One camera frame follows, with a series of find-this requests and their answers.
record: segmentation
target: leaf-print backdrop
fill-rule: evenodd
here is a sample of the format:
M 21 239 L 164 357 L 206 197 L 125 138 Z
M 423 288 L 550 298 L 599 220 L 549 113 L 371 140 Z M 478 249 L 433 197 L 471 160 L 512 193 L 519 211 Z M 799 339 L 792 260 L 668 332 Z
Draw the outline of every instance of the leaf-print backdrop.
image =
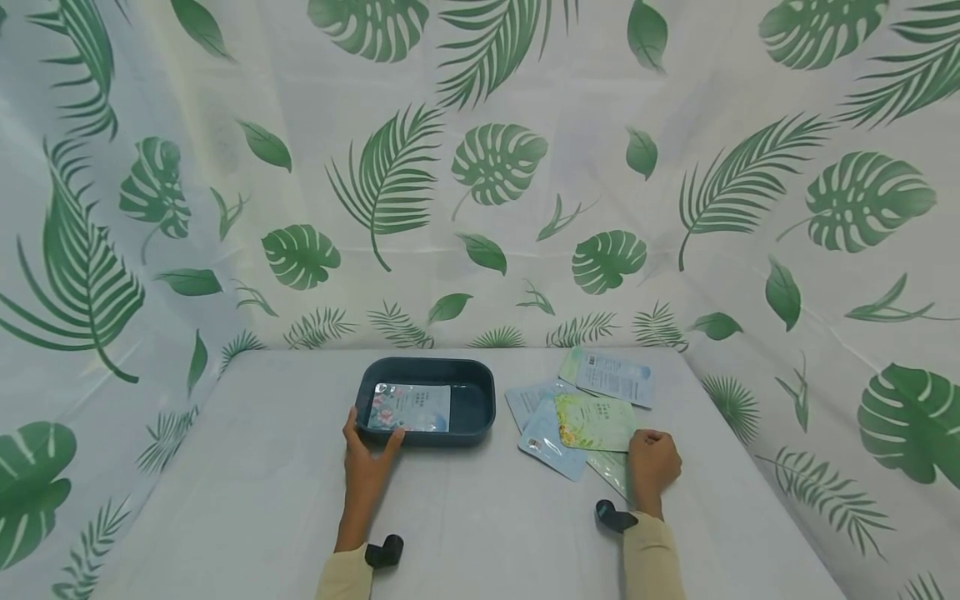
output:
M 681 351 L 851 598 L 960 590 L 956 2 L 6 4 L 0 294 L 59 329 L 0 320 L 87 339 L 17 253 L 47 285 L 44 138 L 85 142 L 70 189 L 145 295 L 106 347 L 136 384 L 0 331 L 0 435 L 76 439 L 48 504 L 0 480 L 56 515 L 0 530 L 0 596 L 85 597 L 239 352 L 574 343 Z M 189 216 L 147 265 L 128 178 Z

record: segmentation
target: stack of packets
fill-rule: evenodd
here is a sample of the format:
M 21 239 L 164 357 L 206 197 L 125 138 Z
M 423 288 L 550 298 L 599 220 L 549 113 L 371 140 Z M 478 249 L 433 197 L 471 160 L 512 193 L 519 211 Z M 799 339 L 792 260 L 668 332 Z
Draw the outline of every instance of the stack of packets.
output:
M 626 452 L 636 430 L 631 404 L 653 407 L 653 373 L 573 348 L 559 375 L 505 393 L 521 432 L 519 448 L 571 481 L 590 465 L 626 498 Z

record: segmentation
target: person's right hand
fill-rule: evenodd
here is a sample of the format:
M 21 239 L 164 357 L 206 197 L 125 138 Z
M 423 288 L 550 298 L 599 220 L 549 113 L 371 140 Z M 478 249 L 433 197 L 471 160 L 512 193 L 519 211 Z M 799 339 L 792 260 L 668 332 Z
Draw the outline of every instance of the person's right hand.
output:
M 628 468 L 637 510 L 663 520 L 660 495 L 680 477 L 683 462 L 670 434 L 653 429 L 634 433 Z

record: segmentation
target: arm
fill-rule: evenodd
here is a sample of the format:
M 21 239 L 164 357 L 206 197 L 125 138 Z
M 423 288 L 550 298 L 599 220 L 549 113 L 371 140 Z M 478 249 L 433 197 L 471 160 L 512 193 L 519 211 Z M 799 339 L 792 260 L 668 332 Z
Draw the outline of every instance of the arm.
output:
M 373 568 L 367 564 L 367 534 L 383 495 L 394 459 L 400 451 L 404 431 L 397 429 L 379 458 L 373 458 L 356 432 L 357 409 L 351 408 L 344 437 L 347 439 L 347 493 L 344 513 L 333 556 L 324 565 L 317 584 L 316 600 L 368 600 Z
M 680 476 L 683 461 L 669 434 L 640 430 L 630 442 L 637 524 L 623 534 L 627 600 L 684 600 L 677 544 L 663 522 L 660 495 Z

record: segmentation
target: table surface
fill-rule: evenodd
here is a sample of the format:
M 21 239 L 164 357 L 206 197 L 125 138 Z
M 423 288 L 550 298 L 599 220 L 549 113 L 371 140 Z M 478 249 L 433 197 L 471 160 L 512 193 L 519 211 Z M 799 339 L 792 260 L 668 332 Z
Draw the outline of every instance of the table surface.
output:
M 671 432 L 684 473 L 664 497 L 690 600 L 842 599 L 680 354 L 608 348 L 655 373 L 641 426 Z M 619 537 L 593 506 L 624 500 L 591 469 L 573 483 L 520 452 L 503 391 L 555 377 L 565 350 L 247 352 L 217 385 L 96 600 L 308 600 L 342 509 L 340 429 L 366 367 L 391 355 L 474 358 L 497 417 L 466 450 L 406 448 L 372 530 L 405 540 L 374 600 L 621 598 Z

